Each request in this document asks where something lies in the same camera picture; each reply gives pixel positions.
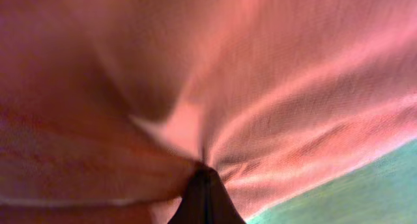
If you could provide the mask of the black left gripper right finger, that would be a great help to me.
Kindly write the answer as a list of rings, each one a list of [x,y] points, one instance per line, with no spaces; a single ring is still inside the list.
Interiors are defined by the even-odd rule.
[[[214,169],[205,170],[204,190],[205,224],[246,224]]]

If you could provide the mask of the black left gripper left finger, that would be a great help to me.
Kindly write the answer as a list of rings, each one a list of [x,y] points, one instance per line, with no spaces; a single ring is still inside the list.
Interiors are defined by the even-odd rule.
[[[199,167],[191,177],[180,205],[168,224],[203,224],[205,222],[205,172]]]

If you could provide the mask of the orange printed t-shirt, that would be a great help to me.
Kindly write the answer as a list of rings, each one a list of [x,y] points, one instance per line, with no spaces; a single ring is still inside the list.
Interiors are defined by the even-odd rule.
[[[416,0],[1,0],[1,222],[241,217],[416,137]]]

